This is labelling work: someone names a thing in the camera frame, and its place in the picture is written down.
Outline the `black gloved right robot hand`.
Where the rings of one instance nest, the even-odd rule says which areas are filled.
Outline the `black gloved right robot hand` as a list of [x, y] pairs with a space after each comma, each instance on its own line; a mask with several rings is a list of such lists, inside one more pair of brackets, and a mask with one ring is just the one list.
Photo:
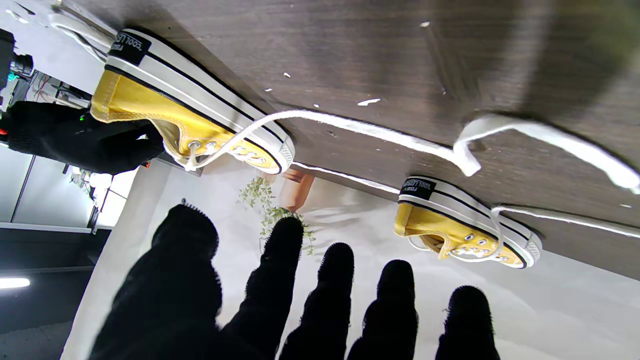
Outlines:
[[148, 120], [105, 123], [87, 108], [18, 101], [2, 113], [1, 141], [15, 152], [98, 174], [128, 173], [164, 153]]

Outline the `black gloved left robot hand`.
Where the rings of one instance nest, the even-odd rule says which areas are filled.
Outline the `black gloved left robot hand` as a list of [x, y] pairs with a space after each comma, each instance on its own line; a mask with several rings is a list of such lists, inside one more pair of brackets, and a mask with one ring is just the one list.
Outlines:
[[115, 294], [89, 359], [412, 360], [419, 317], [414, 272], [406, 260], [391, 260], [382, 269], [362, 335], [348, 349], [355, 265], [346, 243], [325, 252], [300, 323], [281, 342], [304, 232], [294, 216], [277, 221], [244, 300], [220, 326], [222, 286], [211, 264], [217, 230], [196, 207], [172, 207]]

